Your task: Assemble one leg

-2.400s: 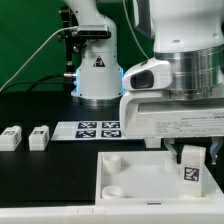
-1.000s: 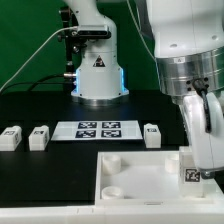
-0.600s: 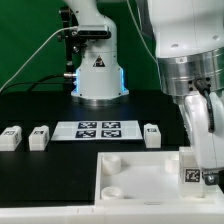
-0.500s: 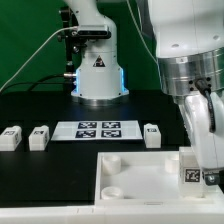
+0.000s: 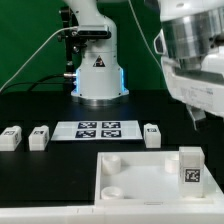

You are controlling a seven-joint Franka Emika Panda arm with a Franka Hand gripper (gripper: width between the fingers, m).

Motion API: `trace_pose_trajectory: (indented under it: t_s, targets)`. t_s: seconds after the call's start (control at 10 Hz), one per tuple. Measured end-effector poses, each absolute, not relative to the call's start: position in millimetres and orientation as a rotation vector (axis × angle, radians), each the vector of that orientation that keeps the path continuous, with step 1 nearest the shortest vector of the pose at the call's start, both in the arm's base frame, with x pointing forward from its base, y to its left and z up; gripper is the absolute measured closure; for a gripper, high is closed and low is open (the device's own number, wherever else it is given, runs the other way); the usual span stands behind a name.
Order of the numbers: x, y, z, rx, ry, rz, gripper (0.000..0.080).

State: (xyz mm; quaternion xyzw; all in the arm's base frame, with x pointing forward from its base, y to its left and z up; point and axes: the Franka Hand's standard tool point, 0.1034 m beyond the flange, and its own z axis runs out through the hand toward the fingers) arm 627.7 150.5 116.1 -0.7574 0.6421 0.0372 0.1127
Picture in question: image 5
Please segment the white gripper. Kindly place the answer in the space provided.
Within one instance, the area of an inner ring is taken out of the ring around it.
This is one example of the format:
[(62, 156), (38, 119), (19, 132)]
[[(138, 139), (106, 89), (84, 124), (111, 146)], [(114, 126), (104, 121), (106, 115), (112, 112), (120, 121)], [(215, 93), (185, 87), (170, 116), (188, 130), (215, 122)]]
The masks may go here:
[(168, 57), (162, 56), (161, 64), (170, 95), (187, 104), (196, 131), (207, 127), (204, 111), (224, 118), (224, 53), (207, 55), (202, 70), (194, 70), (192, 75)]

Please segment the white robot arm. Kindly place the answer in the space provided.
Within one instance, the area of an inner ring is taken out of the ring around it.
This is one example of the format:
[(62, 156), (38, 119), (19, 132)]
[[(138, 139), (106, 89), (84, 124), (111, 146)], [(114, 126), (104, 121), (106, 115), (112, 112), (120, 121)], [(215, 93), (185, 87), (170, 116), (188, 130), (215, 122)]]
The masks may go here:
[[(72, 47), (82, 55), (71, 95), (97, 105), (129, 91), (117, 62), (117, 28), (98, 3), (129, 0), (63, 0), (78, 24)], [(183, 102), (194, 122), (206, 113), (224, 119), (224, 0), (144, 0), (159, 11), (161, 30), (154, 49), (170, 95)]]

